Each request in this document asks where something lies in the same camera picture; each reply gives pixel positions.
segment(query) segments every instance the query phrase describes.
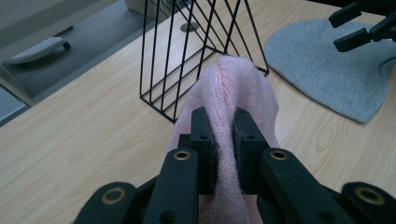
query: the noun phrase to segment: wooden table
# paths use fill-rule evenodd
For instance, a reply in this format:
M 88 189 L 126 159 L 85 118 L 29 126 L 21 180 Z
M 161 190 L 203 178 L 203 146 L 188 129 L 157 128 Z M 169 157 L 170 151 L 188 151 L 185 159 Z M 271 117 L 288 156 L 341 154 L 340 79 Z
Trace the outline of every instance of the wooden table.
M 301 0 L 250 1 L 263 42 L 295 21 L 337 8 Z M 365 14 L 363 22 L 380 17 Z M 0 129 L 0 223 L 71 223 L 99 187 L 140 186 L 157 175 L 173 124 L 138 98 L 137 39 Z M 396 196 L 396 70 L 366 125 L 269 75 L 280 111 L 276 136 L 323 185 L 367 182 Z

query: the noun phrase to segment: black wire rack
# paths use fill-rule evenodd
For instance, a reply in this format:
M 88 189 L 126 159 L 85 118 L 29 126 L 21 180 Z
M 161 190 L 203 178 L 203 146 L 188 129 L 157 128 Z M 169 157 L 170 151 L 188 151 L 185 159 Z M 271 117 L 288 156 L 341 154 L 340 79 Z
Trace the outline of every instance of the black wire rack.
M 155 25 L 149 32 L 148 4 L 156 7 Z M 242 5 L 246 13 L 240 17 Z M 160 13 L 169 18 L 160 23 Z M 187 25 L 188 31 L 180 31 L 180 24 Z M 248 0 L 191 0 L 182 6 L 176 0 L 171 4 L 146 0 L 140 99 L 176 122 L 187 92 L 217 56 L 248 58 L 266 76 L 269 69 L 262 50 Z

